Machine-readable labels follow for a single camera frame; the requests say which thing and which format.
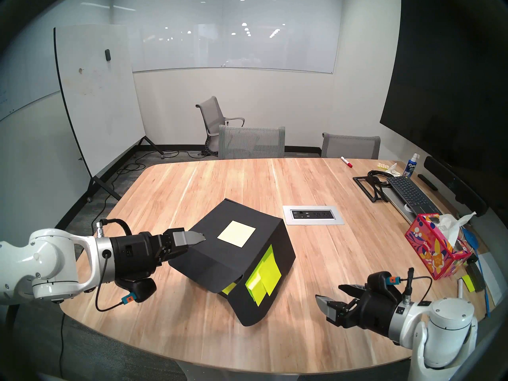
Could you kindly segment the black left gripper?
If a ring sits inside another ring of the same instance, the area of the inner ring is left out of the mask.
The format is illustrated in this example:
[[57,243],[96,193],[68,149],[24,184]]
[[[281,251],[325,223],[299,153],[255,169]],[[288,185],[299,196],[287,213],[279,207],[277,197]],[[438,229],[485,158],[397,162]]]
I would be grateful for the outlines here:
[[150,277],[164,258],[176,258],[206,240],[202,233],[184,228],[167,229],[164,234],[141,232],[109,238],[113,250],[114,279],[136,281]]

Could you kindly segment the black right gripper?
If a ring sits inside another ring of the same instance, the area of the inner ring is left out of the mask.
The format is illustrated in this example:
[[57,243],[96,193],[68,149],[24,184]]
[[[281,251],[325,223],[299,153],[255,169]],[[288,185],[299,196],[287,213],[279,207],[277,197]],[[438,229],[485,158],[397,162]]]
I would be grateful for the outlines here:
[[393,314],[402,301],[402,294],[394,299],[367,291],[365,285],[342,284],[338,288],[355,300],[346,304],[316,294],[316,303],[329,323],[343,328],[359,327],[377,334],[388,334]]

